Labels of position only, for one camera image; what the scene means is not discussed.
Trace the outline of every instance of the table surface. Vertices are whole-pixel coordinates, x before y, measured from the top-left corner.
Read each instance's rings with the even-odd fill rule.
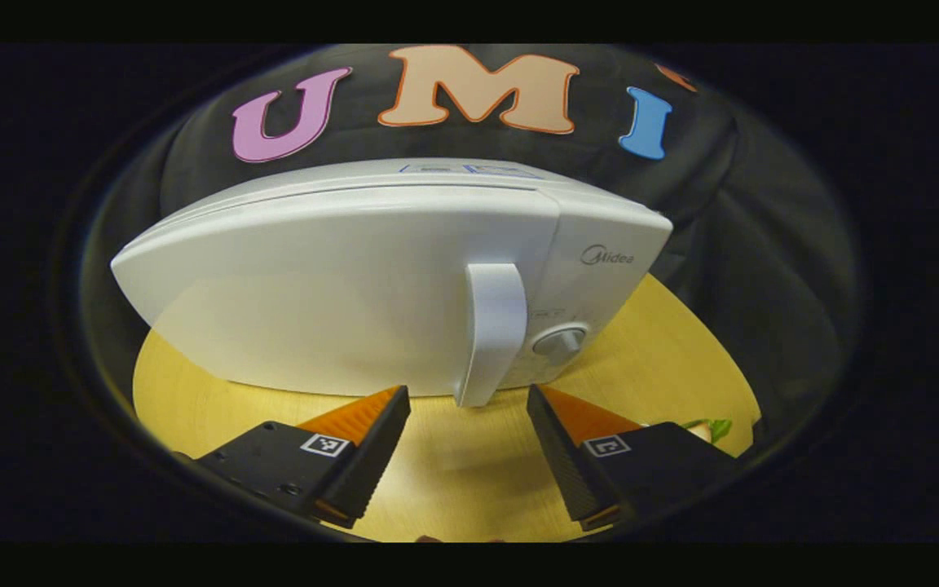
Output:
[[[730,419],[730,433],[716,446],[735,457],[752,445],[752,424],[760,417],[738,365],[651,276],[549,386],[640,423]],[[298,425],[354,400],[225,382],[154,331],[134,371],[140,421],[168,449],[195,458],[265,420]],[[498,391],[485,408],[456,408],[448,397],[412,398],[368,512],[344,532],[393,542],[422,535],[450,542],[584,536],[567,516],[526,405],[526,387]]]

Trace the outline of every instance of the microwave control knob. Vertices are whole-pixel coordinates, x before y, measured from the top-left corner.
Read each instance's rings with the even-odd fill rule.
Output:
[[[551,332],[534,343],[534,352],[549,358],[549,364],[556,367],[565,364],[582,350],[585,331],[581,328],[567,328]]]

